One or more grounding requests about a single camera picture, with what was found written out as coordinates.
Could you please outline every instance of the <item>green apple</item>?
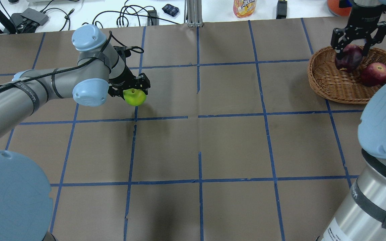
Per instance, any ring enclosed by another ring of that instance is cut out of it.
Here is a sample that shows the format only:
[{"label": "green apple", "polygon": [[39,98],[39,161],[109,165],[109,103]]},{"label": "green apple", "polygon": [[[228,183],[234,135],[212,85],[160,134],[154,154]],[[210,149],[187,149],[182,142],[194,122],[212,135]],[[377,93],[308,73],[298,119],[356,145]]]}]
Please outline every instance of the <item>green apple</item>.
[{"label": "green apple", "polygon": [[137,90],[137,89],[128,89],[128,90],[123,90],[123,97],[124,100],[129,104],[133,106],[138,106],[142,105],[147,99],[147,96],[142,90]]}]

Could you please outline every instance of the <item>silver robot arm tube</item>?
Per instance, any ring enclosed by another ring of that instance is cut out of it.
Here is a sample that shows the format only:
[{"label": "silver robot arm tube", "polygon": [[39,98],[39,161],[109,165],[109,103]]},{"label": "silver robot arm tube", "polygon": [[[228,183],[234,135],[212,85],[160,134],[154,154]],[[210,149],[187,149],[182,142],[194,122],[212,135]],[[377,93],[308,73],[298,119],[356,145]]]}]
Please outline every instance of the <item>silver robot arm tube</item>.
[{"label": "silver robot arm tube", "polygon": [[[91,29],[96,31],[97,28],[88,27],[86,30],[90,32]],[[0,138],[28,116],[32,115],[49,100],[72,98],[73,90],[83,81],[96,79],[106,81],[106,90],[104,93],[101,93],[101,95],[104,94],[105,96],[102,98],[106,98],[109,79],[122,75],[126,67],[124,61],[120,58],[113,46],[107,45],[101,52],[101,48],[106,44],[106,37],[99,29],[97,31],[98,32],[91,33],[90,36],[95,37],[96,40],[99,40],[99,37],[103,36],[103,41],[102,39],[100,40],[103,43],[99,45],[94,43],[95,48],[80,51],[78,59],[79,66],[90,61],[90,59],[94,59],[86,66],[31,81],[27,80],[68,68],[29,70],[15,76],[13,82],[9,84],[16,85],[16,87],[9,88],[0,93]],[[73,41],[73,44],[78,49],[79,47],[77,45],[84,44],[84,42],[76,45]]]}]

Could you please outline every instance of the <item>wicker basket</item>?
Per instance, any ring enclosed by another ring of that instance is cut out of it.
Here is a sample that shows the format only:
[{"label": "wicker basket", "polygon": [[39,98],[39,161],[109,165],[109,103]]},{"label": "wicker basket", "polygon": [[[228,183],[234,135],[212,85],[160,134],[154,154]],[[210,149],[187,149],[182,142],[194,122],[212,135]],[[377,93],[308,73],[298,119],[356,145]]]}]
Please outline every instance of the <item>wicker basket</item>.
[{"label": "wicker basket", "polygon": [[360,66],[353,73],[337,70],[334,55],[335,51],[331,47],[323,48],[312,55],[308,66],[311,88],[317,95],[332,101],[367,104],[381,86],[364,86],[360,83],[360,73],[369,64],[375,62],[386,65],[386,51],[377,48],[369,50],[369,54],[363,58]]}]

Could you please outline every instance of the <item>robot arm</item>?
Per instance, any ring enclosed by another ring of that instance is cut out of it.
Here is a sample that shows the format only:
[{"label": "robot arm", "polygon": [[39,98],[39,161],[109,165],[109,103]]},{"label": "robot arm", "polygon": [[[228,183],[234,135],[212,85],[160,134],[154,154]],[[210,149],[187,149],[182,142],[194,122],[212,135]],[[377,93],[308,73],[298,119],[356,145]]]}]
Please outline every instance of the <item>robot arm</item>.
[{"label": "robot arm", "polygon": [[111,37],[94,25],[82,26],[72,36],[80,51],[77,67],[27,70],[1,86],[0,137],[51,99],[73,98],[81,105],[98,106],[107,93],[123,98],[123,90],[135,88],[148,94],[147,76],[135,77],[126,66],[129,48],[109,45]]},{"label": "robot arm", "polygon": [[386,21],[379,19],[386,5],[386,0],[349,0],[352,9],[345,28],[335,28],[331,37],[331,47],[336,57],[343,57],[343,49],[356,39],[365,39],[363,56],[369,53],[370,47],[381,43],[386,35]]}]

